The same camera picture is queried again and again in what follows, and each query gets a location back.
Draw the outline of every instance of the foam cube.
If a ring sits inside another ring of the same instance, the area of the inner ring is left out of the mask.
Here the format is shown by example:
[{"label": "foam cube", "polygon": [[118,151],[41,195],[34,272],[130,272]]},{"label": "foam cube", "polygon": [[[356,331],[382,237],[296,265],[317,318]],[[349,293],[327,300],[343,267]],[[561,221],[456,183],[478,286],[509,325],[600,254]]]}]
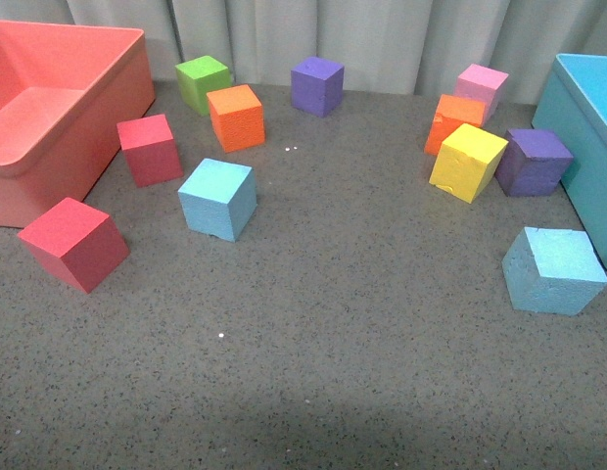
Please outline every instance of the foam cube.
[{"label": "foam cube", "polygon": [[117,131],[120,147],[139,188],[184,175],[165,115],[119,122]]},{"label": "foam cube", "polygon": [[482,101],[486,105],[483,119],[486,122],[497,108],[507,78],[508,73],[472,64],[458,76],[453,94]]},{"label": "foam cube", "polygon": [[508,141],[462,124],[441,145],[430,184],[472,203],[487,187]]},{"label": "foam cube", "polygon": [[438,155],[443,141],[464,123],[482,127],[485,104],[481,101],[442,95],[434,114],[424,152]]},{"label": "foam cube", "polygon": [[256,209],[254,170],[204,159],[178,195],[188,228],[235,242]]},{"label": "foam cube", "polygon": [[607,285],[604,269],[580,230],[525,227],[502,262],[514,308],[575,315]]},{"label": "foam cube", "polygon": [[229,68],[211,56],[198,57],[175,66],[182,100],[201,116],[210,113],[206,94],[232,86]]},{"label": "foam cube", "polygon": [[262,103],[249,85],[208,93],[210,119],[224,152],[264,143]]},{"label": "foam cube", "polygon": [[343,101],[345,66],[319,57],[308,57],[291,70],[291,103],[294,108],[324,118]]},{"label": "foam cube", "polygon": [[574,157],[550,130],[509,129],[495,178],[507,196],[549,196]]},{"label": "foam cube", "polygon": [[112,218],[72,198],[61,200],[18,236],[47,272],[85,293],[129,255]]}]

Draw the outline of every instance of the yellow cube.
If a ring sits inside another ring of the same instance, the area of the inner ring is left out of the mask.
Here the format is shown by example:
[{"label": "yellow cube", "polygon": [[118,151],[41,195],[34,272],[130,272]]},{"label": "yellow cube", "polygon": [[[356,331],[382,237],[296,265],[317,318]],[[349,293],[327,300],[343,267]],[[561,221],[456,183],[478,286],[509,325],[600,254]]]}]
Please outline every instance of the yellow cube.
[{"label": "yellow cube", "polygon": [[441,145],[430,184],[469,204],[487,187],[508,141],[462,124]]}]

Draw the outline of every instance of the white curtain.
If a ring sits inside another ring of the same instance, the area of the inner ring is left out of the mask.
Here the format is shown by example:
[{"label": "white curtain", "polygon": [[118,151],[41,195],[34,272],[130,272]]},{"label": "white curtain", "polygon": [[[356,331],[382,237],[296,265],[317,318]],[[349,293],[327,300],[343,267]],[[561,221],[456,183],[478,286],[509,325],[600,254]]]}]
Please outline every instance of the white curtain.
[{"label": "white curtain", "polygon": [[607,55],[607,0],[0,0],[0,19],[140,27],[155,79],[202,55],[239,83],[290,83],[318,55],[345,87],[439,96],[476,63],[535,103],[559,52]]}]

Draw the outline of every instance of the green cube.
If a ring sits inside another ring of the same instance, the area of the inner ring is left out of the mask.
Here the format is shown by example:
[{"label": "green cube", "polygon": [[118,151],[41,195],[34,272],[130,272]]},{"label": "green cube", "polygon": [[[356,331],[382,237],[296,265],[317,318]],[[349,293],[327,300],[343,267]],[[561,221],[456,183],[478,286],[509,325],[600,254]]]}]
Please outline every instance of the green cube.
[{"label": "green cube", "polygon": [[203,56],[175,66],[182,100],[202,116],[210,114],[209,91],[232,86],[229,68],[211,56]]}]

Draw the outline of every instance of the pink plastic bin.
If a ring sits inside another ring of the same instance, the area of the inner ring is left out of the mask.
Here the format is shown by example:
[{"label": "pink plastic bin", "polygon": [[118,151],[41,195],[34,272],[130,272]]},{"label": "pink plastic bin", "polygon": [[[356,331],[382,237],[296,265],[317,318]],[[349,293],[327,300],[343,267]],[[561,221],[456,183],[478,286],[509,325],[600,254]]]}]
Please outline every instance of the pink plastic bin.
[{"label": "pink plastic bin", "polygon": [[83,200],[155,98],[140,29],[0,21],[0,225]]}]

